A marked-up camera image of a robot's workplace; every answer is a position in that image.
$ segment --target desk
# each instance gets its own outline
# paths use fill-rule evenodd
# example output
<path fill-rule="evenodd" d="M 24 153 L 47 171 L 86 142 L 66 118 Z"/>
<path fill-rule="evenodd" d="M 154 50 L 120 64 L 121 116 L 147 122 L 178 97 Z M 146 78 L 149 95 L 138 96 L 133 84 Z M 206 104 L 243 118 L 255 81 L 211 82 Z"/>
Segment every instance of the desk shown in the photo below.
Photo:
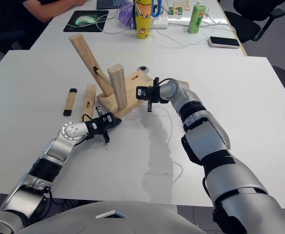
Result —
<path fill-rule="evenodd" d="M 172 56 L 95 56 L 104 71 L 123 61 L 125 75 L 144 64 L 152 78 L 188 81 L 228 133 L 233 155 L 285 208 L 285 89 L 266 58 L 189 55 L 173 69 Z M 10 51 L 3 58 L 0 193 L 11 191 L 63 123 L 80 120 L 86 85 L 94 83 L 76 52 Z M 78 90 L 73 114 L 64 117 L 72 87 Z M 180 118 L 170 104 L 153 106 L 153 113 L 143 104 L 125 116 L 109 132 L 109 144 L 98 136 L 76 147 L 55 180 L 54 197 L 211 206 L 203 168 L 181 145 Z"/>
<path fill-rule="evenodd" d="M 170 6 L 172 6 L 173 0 L 169 0 Z M 193 7 L 196 0 L 190 0 L 190 5 Z M 167 9 L 166 1 L 164 0 L 162 4 Z M 216 22 L 227 23 L 225 15 L 217 2 L 217 0 L 205 0 L 204 4 L 210 9 L 210 17 Z M 31 50 L 37 51 L 54 51 L 54 50 L 74 50 L 68 37 L 74 33 L 63 32 L 65 25 L 58 24 L 56 22 L 67 23 L 71 18 L 72 14 L 76 10 L 95 10 L 96 0 L 88 0 L 83 6 L 74 7 L 67 12 L 55 17 L 40 35 L 38 40 L 32 46 Z M 189 22 L 191 16 L 191 11 L 184 11 L 182 16 L 170 16 L 175 18 L 174 22 Z M 212 23 L 206 16 L 204 20 Z M 119 32 L 124 29 L 123 25 L 116 19 L 112 19 L 106 22 L 104 30 L 108 32 Z M 175 54 L 175 55 L 190 55 L 190 54 L 200 54 L 200 55 L 230 55 L 230 56 L 243 56 L 242 49 L 227 49 L 227 48 L 211 48 L 205 42 L 206 37 L 209 37 L 212 33 L 215 37 L 227 37 L 235 38 L 234 33 L 228 26 L 218 25 L 214 30 L 213 27 L 201 28 L 200 33 L 190 34 L 188 33 L 187 27 L 180 26 L 169 26 L 168 29 L 161 30 L 160 32 L 166 34 L 178 42 L 186 45 L 190 43 L 197 43 L 202 41 L 203 44 L 188 46 L 184 49 L 169 49 L 160 45 L 154 44 L 152 37 L 148 39 L 138 39 L 134 30 L 127 30 L 124 33 L 110 35 L 106 33 L 83 33 L 85 39 L 89 43 L 91 50 L 94 52 L 98 51 L 100 53 L 108 52 L 131 52 L 148 53 L 150 56 L 154 53 L 165 53 L 165 54 Z M 160 43 L 167 47 L 180 47 L 177 43 L 173 42 L 155 30 L 152 31 L 154 40 L 156 43 Z"/>

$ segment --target power strip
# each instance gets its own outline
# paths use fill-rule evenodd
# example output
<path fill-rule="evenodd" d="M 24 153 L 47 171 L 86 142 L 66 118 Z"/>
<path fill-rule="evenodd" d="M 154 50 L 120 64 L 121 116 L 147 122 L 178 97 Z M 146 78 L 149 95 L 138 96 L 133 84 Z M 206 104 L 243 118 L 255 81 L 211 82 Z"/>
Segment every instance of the power strip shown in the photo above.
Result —
<path fill-rule="evenodd" d="M 168 28 L 168 17 L 157 17 L 152 19 L 152 25 L 150 26 L 151 29 L 167 29 Z"/>

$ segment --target green bottle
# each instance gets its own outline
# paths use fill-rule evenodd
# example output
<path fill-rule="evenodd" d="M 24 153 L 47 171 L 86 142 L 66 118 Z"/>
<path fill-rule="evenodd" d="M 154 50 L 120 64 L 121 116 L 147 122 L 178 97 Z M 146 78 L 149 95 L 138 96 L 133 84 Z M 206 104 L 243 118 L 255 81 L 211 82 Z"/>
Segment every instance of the green bottle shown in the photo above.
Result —
<path fill-rule="evenodd" d="M 198 33 L 199 28 L 205 13 L 206 7 L 203 6 L 202 1 L 197 1 L 193 7 L 192 16 L 189 24 L 189 33 Z"/>

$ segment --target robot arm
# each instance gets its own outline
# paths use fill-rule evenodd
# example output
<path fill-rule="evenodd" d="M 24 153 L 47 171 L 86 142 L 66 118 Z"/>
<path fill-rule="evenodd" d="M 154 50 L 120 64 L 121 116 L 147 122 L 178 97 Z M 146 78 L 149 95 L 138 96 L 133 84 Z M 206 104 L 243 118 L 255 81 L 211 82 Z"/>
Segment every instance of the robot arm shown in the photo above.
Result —
<path fill-rule="evenodd" d="M 98 118 L 62 125 L 58 136 L 48 144 L 29 173 L 24 174 L 1 205 L 0 233 L 15 233 L 41 220 L 47 205 L 44 194 L 50 192 L 54 179 L 77 144 L 95 135 L 103 135 L 105 142 L 109 142 L 107 129 L 117 126 L 121 120 L 112 113 L 102 115 L 99 107 L 96 110 Z"/>
<path fill-rule="evenodd" d="M 285 233 L 285 213 L 255 174 L 230 152 L 225 130 L 186 82 L 170 79 L 162 86 L 137 87 L 137 99 L 170 101 L 181 117 L 182 145 L 189 159 L 204 167 L 204 186 L 215 207 L 213 221 L 227 234 Z"/>

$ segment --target small box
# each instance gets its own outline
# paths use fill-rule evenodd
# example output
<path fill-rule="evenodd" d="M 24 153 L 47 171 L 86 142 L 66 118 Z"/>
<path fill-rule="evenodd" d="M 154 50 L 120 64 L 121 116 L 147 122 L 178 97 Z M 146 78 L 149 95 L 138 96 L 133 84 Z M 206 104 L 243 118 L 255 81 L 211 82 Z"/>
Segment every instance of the small box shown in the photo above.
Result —
<path fill-rule="evenodd" d="M 174 10 L 172 6 L 168 9 L 168 12 L 170 13 L 170 15 L 173 15 Z"/>
<path fill-rule="evenodd" d="M 182 7 L 177 7 L 177 10 L 175 9 L 175 11 L 177 11 L 177 14 L 175 15 L 182 15 Z"/>
<path fill-rule="evenodd" d="M 170 15 L 182 15 L 182 7 L 173 8 L 172 6 L 168 10 Z"/>

